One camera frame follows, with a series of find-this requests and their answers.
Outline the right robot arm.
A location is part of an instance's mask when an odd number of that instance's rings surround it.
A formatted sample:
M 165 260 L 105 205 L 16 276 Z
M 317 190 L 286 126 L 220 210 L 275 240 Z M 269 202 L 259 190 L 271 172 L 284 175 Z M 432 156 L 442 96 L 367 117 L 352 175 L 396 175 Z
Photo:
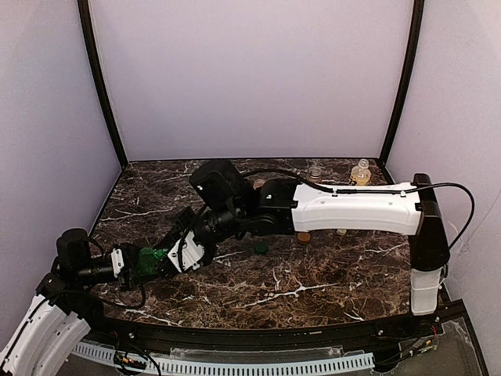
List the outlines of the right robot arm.
M 214 258 L 224 240 L 316 230 L 375 230 L 405 235 L 410 246 L 410 310 L 430 315 L 450 259 L 436 186 L 428 175 L 386 186 L 332 186 L 276 168 L 273 178 L 253 188 L 246 172 L 228 160 L 202 164 L 189 183 L 203 200 L 199 211 L 185 208 L 158 244 L 161 273 L 184 273 Z

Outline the yellow tea bottle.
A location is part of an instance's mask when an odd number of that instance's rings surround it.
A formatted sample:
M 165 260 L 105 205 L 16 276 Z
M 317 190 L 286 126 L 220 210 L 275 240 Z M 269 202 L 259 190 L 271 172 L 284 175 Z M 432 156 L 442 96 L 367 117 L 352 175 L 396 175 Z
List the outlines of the yellow tea bottle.
M 352 186 L 367 186 L 371 180 L 369 161 L 365 158 L 359 160 L 358 164 L 351 170 L 349 184 Z

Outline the dark green bottle cap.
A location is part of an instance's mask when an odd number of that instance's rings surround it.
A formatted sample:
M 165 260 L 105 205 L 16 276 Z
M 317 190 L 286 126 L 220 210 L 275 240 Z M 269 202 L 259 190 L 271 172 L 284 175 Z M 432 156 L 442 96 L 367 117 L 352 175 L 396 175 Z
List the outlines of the dark green bottle cap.
M 258 242 L 254 245 L 254 252 L 258 255 L 265 255 L 269 251 L 269 246 L 264 242 Z

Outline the brown coffee bottle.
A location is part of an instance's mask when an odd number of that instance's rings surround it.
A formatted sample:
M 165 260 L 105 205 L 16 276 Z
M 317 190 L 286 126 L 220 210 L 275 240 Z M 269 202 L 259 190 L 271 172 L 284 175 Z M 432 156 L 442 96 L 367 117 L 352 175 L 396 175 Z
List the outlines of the brown coffee bottle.
M 323 180 L 323 170 L 318 165 L 309 167 L 306 179 L 312 183 L 321 183 Z

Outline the gold bottle cap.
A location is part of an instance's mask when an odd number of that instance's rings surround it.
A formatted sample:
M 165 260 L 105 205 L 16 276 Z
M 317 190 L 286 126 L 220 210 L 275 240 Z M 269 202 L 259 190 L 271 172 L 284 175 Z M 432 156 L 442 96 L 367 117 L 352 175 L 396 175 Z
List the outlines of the gold bottle cap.
M 297 234 L 297 241 L 300 244 L 308 244 L 311 241 L 312 237 L 308 232 L 300 232 Z

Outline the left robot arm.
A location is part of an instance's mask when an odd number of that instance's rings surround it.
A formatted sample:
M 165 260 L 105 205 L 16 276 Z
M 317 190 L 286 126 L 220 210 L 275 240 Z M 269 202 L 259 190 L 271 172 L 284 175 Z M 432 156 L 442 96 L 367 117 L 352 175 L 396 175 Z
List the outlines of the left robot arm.
M 57 256 L 38 285 L 27 313 L 1 352 L 3 375 L 55 375 L 91 330 L 103 328 L 106 302 L 89 288 L 117 281 L 131 290 L 140 283 L 139 247 L 102 250 L 86 230 L 70 229 L 56 241 Z

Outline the orange juice bottle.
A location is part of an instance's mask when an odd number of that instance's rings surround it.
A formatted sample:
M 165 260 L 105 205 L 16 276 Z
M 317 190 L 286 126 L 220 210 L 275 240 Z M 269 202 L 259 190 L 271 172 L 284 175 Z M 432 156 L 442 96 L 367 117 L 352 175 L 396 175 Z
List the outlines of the orange juice bottle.
M 253 188 L 254 188 L 255 190 L 257 190 L 257 189 L 259 189 L 259 188 L 263 187 L 265 183 L 266 183 L 266 180 L 265 180 L 265 179 L 256 179 L 256 180 L 254 181 Z

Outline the green plastic bottle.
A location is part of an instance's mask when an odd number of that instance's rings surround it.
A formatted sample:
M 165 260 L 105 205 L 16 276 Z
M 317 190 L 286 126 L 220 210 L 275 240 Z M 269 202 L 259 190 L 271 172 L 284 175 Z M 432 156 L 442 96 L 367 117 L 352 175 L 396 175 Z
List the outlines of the green plastic bottle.
M 159 273 L 159 263 L 168 254 L 164 248 L 141 248 L 136 269 L 141 277 L 150 277 Z

